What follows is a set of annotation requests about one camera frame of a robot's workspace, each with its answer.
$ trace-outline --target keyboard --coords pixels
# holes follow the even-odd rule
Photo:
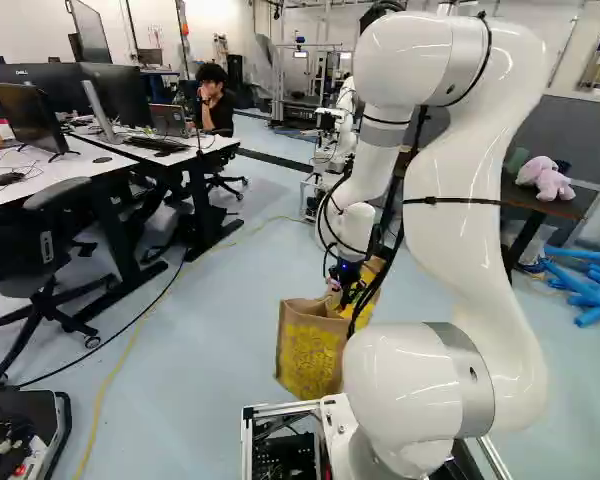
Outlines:
[[[180,152],[188,150],[189,145],[175,142],[173,140],[160,140],[156,138],[131,136],[124,140],[124,143],[133,145],[134,147],[147,148],[149,150],[158,150],[160,152]]]

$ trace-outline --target man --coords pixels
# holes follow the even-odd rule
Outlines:
[[[225,92],[228,77],[217,63],[205,63],[196,73],[200,83],[198,96],[201,111],[198,126],[204,130],[221,130],[218,135],[233,136],[233,101]]]

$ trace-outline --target table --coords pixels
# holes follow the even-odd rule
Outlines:
[[[507,274],[518,266],[518,261],[525,249],[533,240],[536,232],[547,218],[547,215],[580,221],[586,212],[586,206],[578,203],[578,197],[571,201],[559,198],[552,202],[541,202],[536,198],[538,191],[535,187],[520,187],[515,183],[515,177],[505,170],[502,171],[500,200],[502,203],[531,210],[522,230],[509,248],[508,254],[503,258]]]
[[[42,173],[34,178],[8,185],[0,190],[0,207],[8,208],[10,204],[23,200],[62,180],[76,177],[91,178],[91,206],[105,234],[109,251],[122,281],[75,315],[76,320],[87,322],[162,273],[168,265],[164,261],[157,261],[140,269],[124,227],[118,218],[118,209],[111,200],[111,182],[117,180],[119,173],[124,173],[127,169],[137,165],[137,162],[78,139],[69,136],[65,138],[69,148],[79,152],[80,155],[67,153],[56,158],[52,163],[47,163],[52,154],[35,147],[27,146],[20,153],[16,152],[13,147],[0,149],[0,174],[9,171],[9,168],[4,167],[29,167],[34,162],[36,162],[35,166],[42,170]],[[93,163],[93,160],[101,157],[110,157],[111,160],[105,163]]]
[[[25,182],[18,182],[0,191],[0,205],[29,197],[53,185],[54,183],[75,177],[97,177],[116,170],[126,169],[137,162],[121,155],[111,155],[96,146],[86,145],[71,137],[66,137],[71,150],[80,152],[80,155],[67,153],[58,157],[52,163],[47,163],[52,154],[35,147],[25,147],[22,152],[16,152],[14,147],[0,149],[0,174],[7,173],[8,167],[35,166],[42,173]],[[99,157],[111,157],[106,163],[93,163]]]
[[[162,94],[162,90],[164,90],[164,83],[162,82],[162,77],[174,76],[179,77],[179,72],[172,72],[169,70],[140,70],[140,75],[145,77],[149,84],[149,89],[151,90],[151,103],[162,103],[169,104],[171,103],[171,98],[167,98]]]
[[[129,133],[128,129],[116,128],[116,133]],[[237,148],[240,145],[240,140],[237,138],[215,136],[204,136],[201,138],[201,157],[198,157],[198,140],[193,138],[175,138],[166,137],[170,140],[175,140],[180,143],[191,146],[189,150],[172,153],[166,157],[156,157],[155,151],[145,148],[136,147],[133,145],[120,144],[111,145],[98,135],[94,134],[71,134],[75,138],[84,142],[91,143],[98,147],[104,148],[119,155],[126,156],[138,162],[134,167],[140,172],[155,178],[158,182],[156,188],[150,196],[145,200],[142,208],[134,212],[134,217],[130,217],[128,221],[134,222],[136,226],[144,225],[144,222],[157,210],[160,203],[164,199],[169,190],[182,189],[181,173],[187,171],[189,173],[189,183],[186,186],[186,193],[191,196],[195,208],[195,230],[196,237],[199,239],[196,245],[190,246],[189,252],[186,255],[187,261],[193,261],[202,253],[213,247],[227,235],[233,233],[240,228],[244,221],[236,219],[226,225],[222,225],[226,217],[226,209],[212,206],[209,203],[205,183],[205,173],[207,173],[207,165],[204,162],[206,155],[217,153],[230,148]],[[163,136],[155,136],[154,138],[164,138]]]

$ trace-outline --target stuffed animal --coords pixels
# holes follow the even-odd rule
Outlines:
[[[576,196],[571,179],[558,172],[558,165],[549,157],[535,157],[525,163],[518,172],[516,185],[535,185],[540,190],[536,198],[542,202],[555,200],[557,195],[562,200]]]

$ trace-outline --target computer mouse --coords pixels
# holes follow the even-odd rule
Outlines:
[[[19,182],[26,174],[22,172],[8,172],[0,175],[0,187],[4,187],[5,185],[11,185],[12,183]]]

